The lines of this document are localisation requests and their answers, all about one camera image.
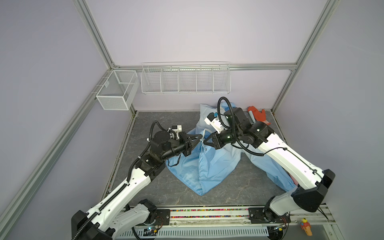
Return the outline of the light blue zip jacket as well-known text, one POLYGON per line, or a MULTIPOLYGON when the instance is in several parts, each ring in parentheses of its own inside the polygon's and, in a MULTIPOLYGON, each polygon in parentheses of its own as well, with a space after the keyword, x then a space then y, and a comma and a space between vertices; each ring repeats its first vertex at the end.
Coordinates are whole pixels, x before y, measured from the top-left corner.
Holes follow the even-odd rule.
POLYGON ((266 172, 267 177, 278 187, 288 192, 297 186, 294 180, 276 161, 268 155, 253 156, 244 150, 226 145, 215 150, 199 142, 191 155, 170 158, 167 168, 176 178, 196 194, 202 196, 219 185, 236 168, 244 153, 250 162, 266 172))

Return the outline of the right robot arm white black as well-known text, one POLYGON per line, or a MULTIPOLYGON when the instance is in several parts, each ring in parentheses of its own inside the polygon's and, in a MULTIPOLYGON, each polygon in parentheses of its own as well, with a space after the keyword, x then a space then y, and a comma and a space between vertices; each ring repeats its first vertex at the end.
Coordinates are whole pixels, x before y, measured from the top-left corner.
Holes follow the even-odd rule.
POLYGON ((216 150, 233 145, 256 157, 269 156, 294 177, 298 185, 282 195, 273 196, 255 220, 259 223, 275 223, 295 210, 315 213, 323 203, 328 189, 335 179, 330 169, 322 170, 289 147, 275 131, 263 122, 251 123, 241 108, 232 107, 226 97, 220 97, 217 105, 226 102, 228 110, 209 114, 207 120, 215 132, 204 144, 216 150))

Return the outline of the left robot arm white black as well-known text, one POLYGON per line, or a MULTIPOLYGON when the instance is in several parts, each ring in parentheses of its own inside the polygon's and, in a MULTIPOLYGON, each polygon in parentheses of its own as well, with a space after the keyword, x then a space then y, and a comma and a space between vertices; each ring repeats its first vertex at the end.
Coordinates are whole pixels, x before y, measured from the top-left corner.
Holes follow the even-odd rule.
POLYGON ((159 175, 168 159, 189 156, 203 138, 201 134, 187 134, 179 129, 160 128, 154 133, 159 125, 158 121, 152 123, 148 144, 130 166, 127 177, 94 207, 73 215, 73 240, 114 240, 137 225, 155 221, 157 207, 149 200, 124 213, 122 210, 159 175))

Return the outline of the teal toy trowel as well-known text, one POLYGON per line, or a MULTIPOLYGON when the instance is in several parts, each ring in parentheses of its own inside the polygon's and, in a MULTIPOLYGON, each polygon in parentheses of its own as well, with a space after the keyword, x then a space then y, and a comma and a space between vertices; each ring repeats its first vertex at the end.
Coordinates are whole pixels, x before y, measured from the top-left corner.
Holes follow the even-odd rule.
POLYGON ((256 120, 255 120, 253 112, 252 111, 248 111, 248 113, 250 115, 250 119, 251 119, 252 123, 254 124, 256 122, 256 120))

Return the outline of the white mesh box basket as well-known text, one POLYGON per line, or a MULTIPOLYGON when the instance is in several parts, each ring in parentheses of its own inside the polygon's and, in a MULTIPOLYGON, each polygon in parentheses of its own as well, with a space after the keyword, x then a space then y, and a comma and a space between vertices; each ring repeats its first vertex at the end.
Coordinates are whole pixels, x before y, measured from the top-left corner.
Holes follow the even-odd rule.
POLYGON ((139 86, 136 71, 112 70, 96 97, 104 110, 129 111, 139 86))

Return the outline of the white ventilation grille strip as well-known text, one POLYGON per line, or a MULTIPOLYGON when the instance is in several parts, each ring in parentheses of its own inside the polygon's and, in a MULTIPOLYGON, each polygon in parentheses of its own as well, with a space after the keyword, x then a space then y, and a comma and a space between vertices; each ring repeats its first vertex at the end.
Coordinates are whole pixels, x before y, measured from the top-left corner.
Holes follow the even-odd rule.
POLYGON ((144 236, 148 233, 144 228, 136 228, 137 235, 142 240, 168 239, 219 239, 241 237, 268 237, 267 227, 199 227, 199 228, 161 228, 154 236, 144 236))

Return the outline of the small toy figure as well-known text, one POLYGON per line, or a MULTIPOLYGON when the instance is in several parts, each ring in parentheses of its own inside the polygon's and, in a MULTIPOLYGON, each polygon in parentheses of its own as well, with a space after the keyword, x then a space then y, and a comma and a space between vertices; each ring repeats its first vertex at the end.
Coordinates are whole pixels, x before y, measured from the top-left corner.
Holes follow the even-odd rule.
POLYGON ((312 230, 311 230, 311 224, 308 222, 306 218, 303 218, 301 220, 301 228, 305 231, 307 236, 313 236, 312 230))

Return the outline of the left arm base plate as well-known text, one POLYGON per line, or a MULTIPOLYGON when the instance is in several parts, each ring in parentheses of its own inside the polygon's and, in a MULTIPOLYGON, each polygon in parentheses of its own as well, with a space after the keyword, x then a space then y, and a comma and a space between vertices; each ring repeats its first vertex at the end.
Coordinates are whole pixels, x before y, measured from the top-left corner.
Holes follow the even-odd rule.
POLYGON ((151 211, 149 217, 144 222, 144 225, 169 225, 171 219, 171 210, 170 209, 157 209, 155 211, 151 211))

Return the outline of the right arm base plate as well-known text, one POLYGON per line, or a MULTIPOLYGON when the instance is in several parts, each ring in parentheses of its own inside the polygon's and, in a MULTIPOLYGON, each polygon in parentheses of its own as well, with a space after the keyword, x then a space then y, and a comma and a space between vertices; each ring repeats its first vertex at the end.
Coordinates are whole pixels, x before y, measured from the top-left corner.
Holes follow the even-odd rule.
POLYGON ((290 215, 288 213, 278 216, 272 210, 265 210, 262 207, 248 208, 249 220, 252 224, 288 224, 291 222, 290 215))

